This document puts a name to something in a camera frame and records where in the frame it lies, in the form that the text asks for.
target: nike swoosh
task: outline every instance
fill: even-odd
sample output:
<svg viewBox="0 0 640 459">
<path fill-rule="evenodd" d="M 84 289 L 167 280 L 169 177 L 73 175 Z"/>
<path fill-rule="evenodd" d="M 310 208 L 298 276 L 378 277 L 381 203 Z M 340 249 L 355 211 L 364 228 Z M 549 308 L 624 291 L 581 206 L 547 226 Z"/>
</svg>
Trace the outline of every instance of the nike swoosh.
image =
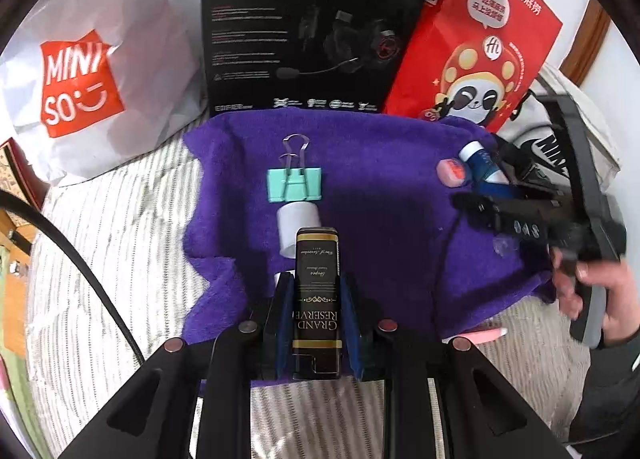
<svg viewBox="0 0 640 459">
<path fill-rule="evenodd" d="M 533 159 L 534 162 L 544 166 L 545 168 L 548 168 L 549 170 L 557 173 L 558 175 L 561 175 L 562 177 L 567 177 L 564 171 L 562 171 L 562 168 L 558 168 L 557 166 L 553 165 L 545 159 L 542 159 L 538 154 L 533 152 L 534 143 L 537 143 L 539 141 L 539 139 L 526 140 L 523 144 L 521 144 L 520 149 L 524 150 L 527 155 L 529 155 L 529 157 Z"/>
</svg>

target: purple towel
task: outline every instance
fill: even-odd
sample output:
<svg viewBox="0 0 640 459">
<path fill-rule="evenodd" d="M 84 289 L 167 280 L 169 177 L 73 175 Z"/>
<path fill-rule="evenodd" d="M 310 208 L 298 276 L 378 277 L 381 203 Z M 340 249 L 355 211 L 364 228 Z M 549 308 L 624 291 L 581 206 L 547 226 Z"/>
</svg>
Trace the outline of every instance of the purple towel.
<svg viewBox="0 0 640 459">
<path fill-rule="evenodd" d="M 438 161 L 472 140 L 495 148 L 475 124 L 296 108 L 231 112 L 184 136 L 204 170 L 184 252 L 210 283 L 186 318 L 189 343 L 239 322 L 252 301 L 271 296 L 274 273 L 294 267 L 279 255 L 283 203 L 270 204 L 266 188 L 282 138 L 293 133 L 311 139 L 306 166 L 322 168 L 317 204 L 322 223 L 338 230 L 342 269 L 386 317 L 444 338 L 548 282 L 543 250 L 497 254 L 494 235 L 469 227 L 450 205 L 460 188 L 436 175 Z"/>
</svg>

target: microphone image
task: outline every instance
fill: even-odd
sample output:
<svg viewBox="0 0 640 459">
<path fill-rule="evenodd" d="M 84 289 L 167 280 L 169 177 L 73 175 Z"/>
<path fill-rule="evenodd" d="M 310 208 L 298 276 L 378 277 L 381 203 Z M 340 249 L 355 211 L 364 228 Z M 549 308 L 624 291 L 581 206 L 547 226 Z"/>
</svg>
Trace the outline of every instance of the microphone image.
<svg viewBox="0 0 640 459">
<path fill-rule="evenodd" d="M 329 67 L 328 69 L 323 69 L 321 71 L 312 71 L 309 73 L 300 72 L 300 70 L 293 67 L 280 67 L 276 71 L 276 77 L 279 80 L 294 80 L 298 76 L 315 76 L 316 74 L 330 73 L 331 71 L 335 71 L 337 68 L 345 64 L 348 64 L 351 62 L 357 62 L 358 60 L 360 60 L 359 57 L 351 58 L 350 60 L 345 60 L 343 62 L 340 62 L 338 65 L 334 65 L 333 67 Z"/>
</svg>

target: human hand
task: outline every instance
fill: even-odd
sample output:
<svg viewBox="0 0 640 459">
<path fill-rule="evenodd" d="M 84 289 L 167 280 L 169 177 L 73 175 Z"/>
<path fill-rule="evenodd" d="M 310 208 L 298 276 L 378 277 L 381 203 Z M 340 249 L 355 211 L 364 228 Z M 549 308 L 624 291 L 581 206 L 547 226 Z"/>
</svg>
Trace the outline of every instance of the human hand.
<svg viewBox="0 0 640 459">
<path fill-rule="evenodd" d="M 561 269 L 562 254 L 551 250 L 554 266 L 553 281 L 560 302 L 560 311 L 575 320 L 582 311 L 582 298 L 574 287 L 574 280 Z M 575 276 L 585 285 L 601 285 L 609 291 L 607 312 L 602 320 L 605 345 L 621 343 L 640 328 L 640 299 L 633 273 L 625 261 L 578 262 Z"/>
</svg>

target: binder clip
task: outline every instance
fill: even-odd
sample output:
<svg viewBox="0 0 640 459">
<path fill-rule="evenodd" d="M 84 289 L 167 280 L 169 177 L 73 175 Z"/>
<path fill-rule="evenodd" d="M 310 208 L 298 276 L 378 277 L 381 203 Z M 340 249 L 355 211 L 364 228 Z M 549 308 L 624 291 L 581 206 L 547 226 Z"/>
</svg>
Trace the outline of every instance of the binder clip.
<svg viewBox="0 0 640 459">
<path fill-rule="evenodd" d="M 303 139 L 300 154 L 291 150 L 289 140 L 293 137 Z M 306 168 L 305 150 L 309 146 L 309 138 L 303 134 L 290 134 L 282 140 L 286 152 L 279 158 L 285 160 L 284 168 L 272 168 L 267 171 L 267 193 L 270 203 L 292 201 L 318 201 L 320 193 L 321 169 Z M 293 166 L 293 159 L 298 159 L 298 167 Z"/>
</svg>

